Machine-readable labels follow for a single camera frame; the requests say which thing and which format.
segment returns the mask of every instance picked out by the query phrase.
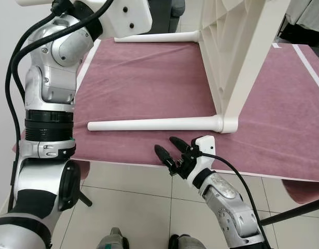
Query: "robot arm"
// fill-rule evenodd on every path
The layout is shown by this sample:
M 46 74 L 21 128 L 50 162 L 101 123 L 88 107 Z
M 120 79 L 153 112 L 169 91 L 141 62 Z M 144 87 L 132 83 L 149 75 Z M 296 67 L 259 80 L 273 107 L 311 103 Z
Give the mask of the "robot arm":
M 17 2 L 26 6 L 52 1 Z M 78 23 L 106 0 L 72 2 L 63 15 L 35 31 L 30 43 Z M 32 65 L 25 80 L 26 131 L 20 141 L 13 189 L 16 204 L 0 216 L 0 249 L 51 247 L 61 213 L 72 208 L 80 194 L 80 169 L 70 157 L 76 149 L 73 112 L 81 59 L 97 38 L 144 33 L 151 22 L 147 0 L 114 0 L 98 20 L 30 53 Z
M 195 186 L 208 207 L 216 215 L 230 248 L 266 248 L 253 210 L 246 205 L 237 190 L 215 171 L 211 171 L 215 155 L 213 136 L 204 136 L 191 142 L 191 146 L 177 137 L 170 141 L 183 153 L 177 164 L 161 146 L 155 146 L 160 160 L 169 167 L 170 174 L 179 174 L 189 186 Z

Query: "black metal bar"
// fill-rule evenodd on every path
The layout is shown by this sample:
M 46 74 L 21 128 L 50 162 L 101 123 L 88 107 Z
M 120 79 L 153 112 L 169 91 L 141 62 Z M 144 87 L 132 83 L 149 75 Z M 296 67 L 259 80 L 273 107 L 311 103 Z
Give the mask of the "black metal bar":
M 290 219 L 290 218 L 293 218 L 293 217 L 296 217 L 296 216 L 299 216 L 302 214 L 306 214 L 306 213 L 309 213 L 309 212 L 312 212 L 312 211 L 315 211 L 318 209 L 319 209 L 319 200 L 310 202 L 310 203 L 302 205 L 302 206 L 299 206 L 299 207 L 292 209 L 292 210 L 288 210 L 284 213 L 277 214 L 277 215 L 271 216 L 269 218 L 263 219 L 263 220 L 261 220 L 261 224 L 262 224 L 262 226 L 266 226 L 266 225 L 269 225 L 272 223 L 281 222 L 282 220 L 286 220 L 286 219 Z
M 92 206 L 92 201 L 88 197 L 85 196 L 84 193 L 80 191 L 79 199 L 81 202 L 83 202 L 87 206 Z

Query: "white stripe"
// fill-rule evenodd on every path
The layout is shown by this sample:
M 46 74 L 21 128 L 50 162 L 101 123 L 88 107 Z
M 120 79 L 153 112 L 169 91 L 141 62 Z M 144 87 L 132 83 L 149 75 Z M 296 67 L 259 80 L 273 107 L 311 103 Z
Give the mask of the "white stripe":
M 96 54 L 96 51 L 99 47 L 101 43 L 101 40 L 97 39 L 94 43 L 93 43 L 93 48 L 89 51 L 88 53 L 88 56 L 86 58 L 86 60 L 84 61 L 83 65 L 82 65 L 82 68 L 77 76 L 77 79 L 76 79 L 76 92 L 78 91 L 78 89 L 80 88 L 81 84 L 82 84 L 82 81 L 83 79 L 85 78 L 85 75 L 89 69 L 89 66 L 90 66 L 90 63 L 93 59 L 93 57 L 95 56 Z
M 298 54 L 298 56 L 300 57 L 300 60 L 302 61 L 302 63 L 304 64 L 304 66 L 306 67 L 308 72 L 310 73 L 311 77 L 313 77 L 313 79 L 315 80 L 316 84 L 319 87 L 319 76 L 317 75 L 315 70 L 312 68 L 312 66 L 310 65 L 309 61 L 306 59 L 306 57 L 302 53 L 299 46 L 297 44 L 292 44 L 292 46 L 293 46 L 294 50 L 296 51 L 296 53 Z
M 281 48 L 281 47 L 279 47 L 278 43 L 272 43 L 272 46 L 273 46 L 274 48 Z
M 73 158 L 73 160 L 109 163 L 109 164 L 114 164 L 117 167 L 118 166 L 125 166 L 125 167 L 126 166 L 128 166 L 128 167 L 139 166 L 139 167 L 159 168 L 159 169 L 165 168 L 163 165 L 152 165 L 152 164 L 132 164 L 132 163 L 124 163 L 124 162 L 106 162 L 106 161 L 94 161 L 94 160 L 85 160 L 85 159 L 77 159 L 77 158 Z M 235 175 L 235 173 L 233 171 L 230 171 L 230 170 L 216 170 L 216 172 Z M 240 172 L 240 171 L 239 171 L 239 173 L 241 175 L 247 175 L 247 176 L 266 177 L 266 178 L 274 178 L 274 179 L 282 179 L 282 180 L 294 180 L 294 181 L 302 181 L 302 182 L 319 182 L 319 181 L 310 180 L 310 179 L 292 178 L 292 177 L 285 177 L 285 176 L 279 176 L 279 175 L 265 175 L 265 174 Z

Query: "pink tablecloth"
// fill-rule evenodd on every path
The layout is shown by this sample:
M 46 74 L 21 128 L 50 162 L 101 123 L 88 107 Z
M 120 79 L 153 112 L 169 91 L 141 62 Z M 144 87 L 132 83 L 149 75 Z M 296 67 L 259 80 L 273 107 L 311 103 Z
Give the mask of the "pink tablecloth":
M 215 114 L 197 44 L 101 42 L 77 93 L 75 158 L 155 164 L 154 145 L 214 135 L 239 171 L 319 181 L 319 88 L 290 44 L 271 48 L 234 134 L 211 131 L 89 132 L 88 121 Z M 319 76 L 319 60 L 300 46 Z M 215 169 L 227 169 L 219 162 Z

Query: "tiled floor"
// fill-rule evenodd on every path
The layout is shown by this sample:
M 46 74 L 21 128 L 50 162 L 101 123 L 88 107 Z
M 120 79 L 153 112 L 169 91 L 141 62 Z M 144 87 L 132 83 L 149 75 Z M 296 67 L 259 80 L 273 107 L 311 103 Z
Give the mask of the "tiled floor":
M 237 177 L 222 174 L 247 201 Z M 280 180 L 245 176 L 261 218 L 298 206 Z M 92 207 L 78 202 L 61 216 L 53 249 L 95 249 L 111 227 L 120 227 L 131 249 L 167 248 L 169 236 L 188 233 L 207 248 L 227 249 L 215 215 L 178 176 L 166 168 L 92 163 L 82 191 Z M 276 249 L 319 249 L 319 210 L 265 227 Z

